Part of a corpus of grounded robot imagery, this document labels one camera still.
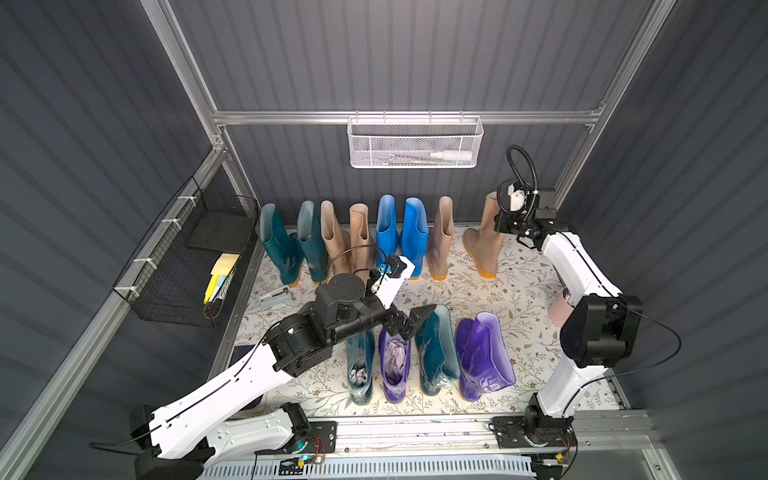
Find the beige rain boot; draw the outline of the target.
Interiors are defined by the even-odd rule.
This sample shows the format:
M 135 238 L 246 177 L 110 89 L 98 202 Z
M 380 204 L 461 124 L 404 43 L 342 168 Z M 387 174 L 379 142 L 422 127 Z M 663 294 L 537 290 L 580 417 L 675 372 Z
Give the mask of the beige rain boot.
M 498 259 L 505 240 L 505 235 L 494 229 L 494 218 L 499 212 L 496 193 L 488 193 L 480 226 L 468 228 L 462 236 L 466 252 L 475 261 L 478 272 L 484 278 L 495 278 L 498 272 Z
M 364 203 L 353 204 L 350 215 L 351 267 L 353 273 L 363 282 L 369 279 L 370 269 L 375 263 L 375 240 L 369 230 L 369 208 Z
M 321 235 L 326 246 L 330 265 L 334 275 L 351 273 L 351 253 L 349 234 L 341 228 L 337 219 L 334 205 L 330 200 L 324 200 L 320 205 Z
M 428 239 L 426 260 L 429 273 L 436 281 L 448 275 L 448 256 L 454 237 L 453 200 L 449 196 L 439 199 L 433 228 Z

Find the teal rain boot carried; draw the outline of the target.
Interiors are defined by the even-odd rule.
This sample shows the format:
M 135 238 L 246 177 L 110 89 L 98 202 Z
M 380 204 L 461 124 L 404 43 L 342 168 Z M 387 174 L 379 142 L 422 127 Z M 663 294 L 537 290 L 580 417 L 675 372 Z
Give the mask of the teal rain boot carried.
M 260 213 L 259 237 L 272 263 L 278 269 L 281 282 L 295 287 L 299 282 L 303 251 L 295 234 L 285 229 L 274 203 L 265 204 Z

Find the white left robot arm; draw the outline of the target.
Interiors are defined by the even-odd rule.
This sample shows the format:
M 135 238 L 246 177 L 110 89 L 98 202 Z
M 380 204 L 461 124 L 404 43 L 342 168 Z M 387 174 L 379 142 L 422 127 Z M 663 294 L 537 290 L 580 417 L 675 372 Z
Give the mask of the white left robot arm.
M 147 414 L 135 440 L 138 479 L 196 479 L 217 462 L 245 453 L 294 453 L 312 435 L 304 410 L 288 402 L 262 417 L 232 420 L 253 400 L 328 360 L 335 345 L 381 325 L 404 339 L 414 336 L 435 307 L 405 314 L 374 295 L 315 300 L 273 324 L 242 359 L 185 397 Z

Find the teal rain boot back row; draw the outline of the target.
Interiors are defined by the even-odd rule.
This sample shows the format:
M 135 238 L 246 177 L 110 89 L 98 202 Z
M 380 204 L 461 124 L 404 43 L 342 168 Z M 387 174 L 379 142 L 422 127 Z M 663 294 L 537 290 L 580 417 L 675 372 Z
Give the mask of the teal rain boot back row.
M 305 200 L 297 218 L 297 238 L 307 261 L 311 279 L 322 284 L 328 277 L 328 253 L 322 238 L 320 213 L 312 200 Z

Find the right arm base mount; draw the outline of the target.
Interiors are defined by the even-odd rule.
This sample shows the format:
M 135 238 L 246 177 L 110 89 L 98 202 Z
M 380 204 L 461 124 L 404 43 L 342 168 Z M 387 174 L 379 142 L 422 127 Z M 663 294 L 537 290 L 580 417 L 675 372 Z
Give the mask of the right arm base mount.
M 578 442 L 572 429 L 574 418 L 562 413 L 545 412 L 539 396 L 534 394 L 521 415 L 494 416 L 488 423 L 500 448 L 563 447 L 570 450 Z

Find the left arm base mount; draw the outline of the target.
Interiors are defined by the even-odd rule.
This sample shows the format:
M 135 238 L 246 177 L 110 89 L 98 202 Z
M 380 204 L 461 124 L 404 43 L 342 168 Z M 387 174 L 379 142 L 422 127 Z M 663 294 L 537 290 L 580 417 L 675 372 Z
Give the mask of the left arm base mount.
M 261 449 L 264 454 L 328 454 L 335 452 L 338 436 L 336 421 L 311 421 L 306 433 L 294 435 L 286 445 L 277 449 Z

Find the blue rain boot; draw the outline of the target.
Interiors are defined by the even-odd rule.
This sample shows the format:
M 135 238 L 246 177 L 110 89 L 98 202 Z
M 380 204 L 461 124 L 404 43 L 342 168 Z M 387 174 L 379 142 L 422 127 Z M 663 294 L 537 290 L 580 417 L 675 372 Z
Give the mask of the blue rain boot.
M 380 198 L 376 223 L 376 264 L 381 265 L 398 248 L 395 198 L 385 194 Z
M 407 198 L 400 243 L 402 255 L 414 265 L 412 279 L 418 278 L 422 273 L 428 236 L 429 225 L 423 202 L 416 197 Z

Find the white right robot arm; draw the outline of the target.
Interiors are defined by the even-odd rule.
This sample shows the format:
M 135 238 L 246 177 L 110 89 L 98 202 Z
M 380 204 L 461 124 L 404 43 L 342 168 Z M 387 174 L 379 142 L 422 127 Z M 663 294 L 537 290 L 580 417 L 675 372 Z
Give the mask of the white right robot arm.
M 642 303 L 626 296 L 599 269 L 580 236 L 552 221 L 530 220 L 523 209 L 501 209 L 494 230 L 527 237 L 555 268 L 566 292 L 550 308 L 560 324 L 562 357 L 546 385 L 526 407 L 522 427 L 534 445 L 569 430 L 587 386 L 632 353 Z

